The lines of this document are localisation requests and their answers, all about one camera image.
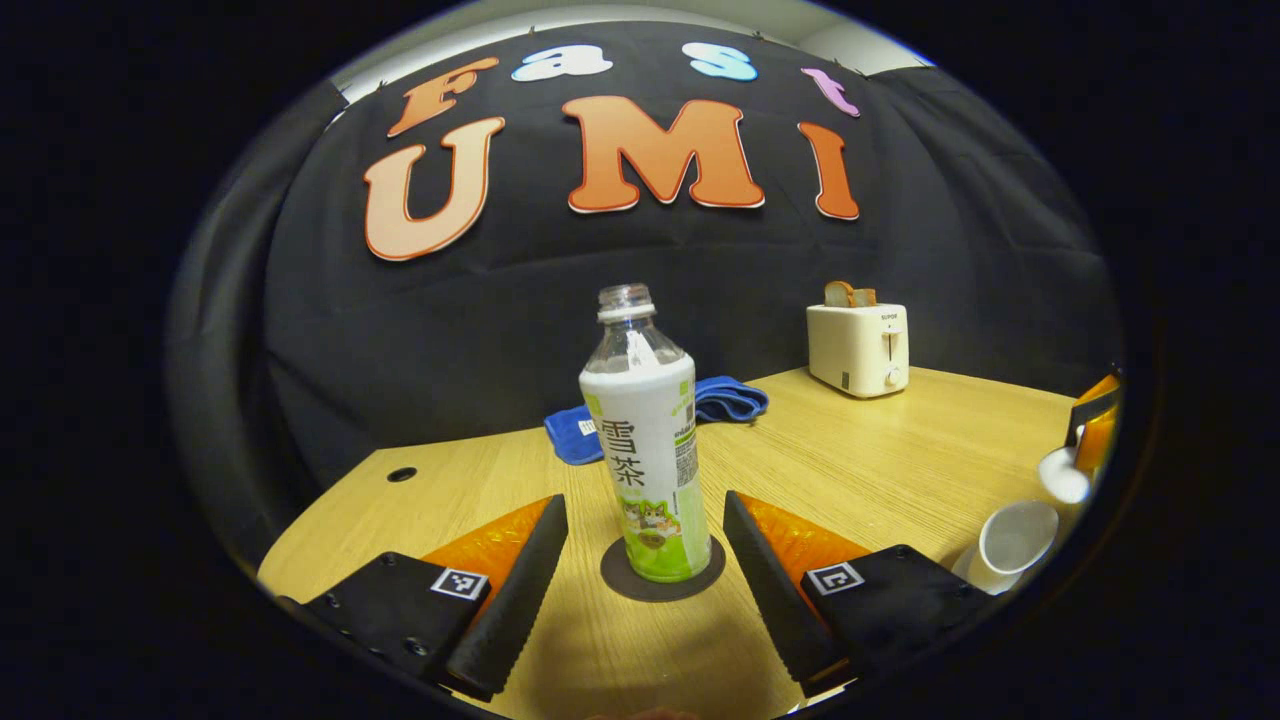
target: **blue towel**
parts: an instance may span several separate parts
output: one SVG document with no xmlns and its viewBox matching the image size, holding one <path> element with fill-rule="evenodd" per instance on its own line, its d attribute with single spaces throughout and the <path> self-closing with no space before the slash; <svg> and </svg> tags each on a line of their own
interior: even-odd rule
<svg viewBox="0 0 1280 720">
<path fill-rule="evenodd" d="M 694 405 L 699 420 L 745 423 L 769 406 L 763 389 L 745 386 L 728 375 L 705 378 L 694 383 Z M 585 465 L 604 457 L 600 436 L 591 424 L 586 405 L 561 410 L 543 420 L 556 455 L 570 465 Z"/>
</svg>

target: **wall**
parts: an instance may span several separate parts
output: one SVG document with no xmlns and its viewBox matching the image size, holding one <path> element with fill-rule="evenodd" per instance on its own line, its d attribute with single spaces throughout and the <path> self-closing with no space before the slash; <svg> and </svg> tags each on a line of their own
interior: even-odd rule
<svg viewBox="0 0 1280 720">
<path fill-rule="evenodd" d="M 933 64 L 896 40 L 852 20 L 818 31 L 797 42 L 796 47 L 826 60 L 838 60 L 841 65 L 868 76 Z"/>
<path fill-rule="evenodd" d="M 553 28 L 605 20 L 666 20 L 673 23 L 716 27 L 730 32 L 740 32 L 742 35 L 751 35 L 754 32 L 754 28 L 737 23 L 682 10 L 669 10 L 666 8 L 649 8 L 643 5 L 577 5 L 570 8 L 549 8 L 545 10 L 507 15 L 504 18 L 458 29 L 445 35 L 444 37 L 421 42 L 417 46 L 393 55 L 392 58 L 374 64 L 372 67 L 361 67 L 365 65 L 365 63 L 357 60 L 351 67 L 339 70 L 333 77 L 333 82 L 339 90 L 342 90 L 343 96 L 346 96 L 348 101 L 355 102 L 376 90 L 379 82 L 390 82 L 402 78 L 419 68 L 457 55 L 458 53 L 465 53 L 474 47 L 480 47 L 490 42 L 526 33 L 529 32 L 530 26 Z M 782 45 L 790 45 L 781 38 L 771 36 L 769 33 L 764 33 L 764 37 Z M 406 42 L 402 38 L 393 38 L 390 44 L 404 45 Z"/>
<path fill-rule="evenodd" d="M 804 50 L 865 74 L 928 64 L 918 54 L 855 20 L 801 0 L 654 0 L 646 5 L 563 4 L 531 9 L 547 0 L 488 0 L 431 18 L 366 53 L 333 76 L 355 102 L 406 74 L 490 42 L 529 32 L 608 20 L 666 20 L 751 35 Z M 664 8 L 663 4 L 680 8 Z"/>
</svg>

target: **pink letter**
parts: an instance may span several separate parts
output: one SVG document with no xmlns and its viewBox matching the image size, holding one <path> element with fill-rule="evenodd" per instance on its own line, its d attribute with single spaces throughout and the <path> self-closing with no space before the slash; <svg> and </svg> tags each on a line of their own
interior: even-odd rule
<svg viewBox="0 0 1280 720">
<path fill-rule="evenodd" d="M 845 92 L 844 86 L 827 77 L 827 73 L 817 68 L 804 68 L 800 72 L 812 77 L 813 82 L 818 83 L 818 90 L 827 96 L 827 100 L 831 100 L 832 105 L 840 108 L 842 113 L 855 118 L 861 115 L 861 113 L 858 111 L 858 108 L 854 108 L 847 100 L 845 100 L 845 96 L 842 95 Z"/>
</svg>

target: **coaster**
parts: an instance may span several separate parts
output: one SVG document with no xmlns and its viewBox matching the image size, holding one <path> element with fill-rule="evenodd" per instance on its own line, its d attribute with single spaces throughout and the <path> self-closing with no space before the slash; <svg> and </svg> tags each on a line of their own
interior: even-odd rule
<svg viewBox="0 0 1280 720">
<path fill-rule="evenodd" d="M 627 560 L 626 541 L 622 538 L 611 544 L 609 550 L 604 551 L 604 557 L 600 559 L 600 575 L 604 577 L 604 584 L 622 597 L 641 602 L 671 602 L 695 596 L 709 588 L 723 571 L 724 546 L 714 537 L 712 537 L 712 560 L 707 564 L 707 569 L 678 583 L 654 583 L 636 575 Z"/>
</svg>

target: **white toaster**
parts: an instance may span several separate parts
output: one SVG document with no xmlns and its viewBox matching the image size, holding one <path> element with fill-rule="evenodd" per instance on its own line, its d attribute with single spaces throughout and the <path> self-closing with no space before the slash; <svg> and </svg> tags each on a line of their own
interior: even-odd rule
<svg viewBox="0 0 1280 720">
<path fill-rule="evenodd" d="M 810 305 L 809 372 L 855 397 L 897 392 L 910 379 L 906 307 Z"/>
</svg>

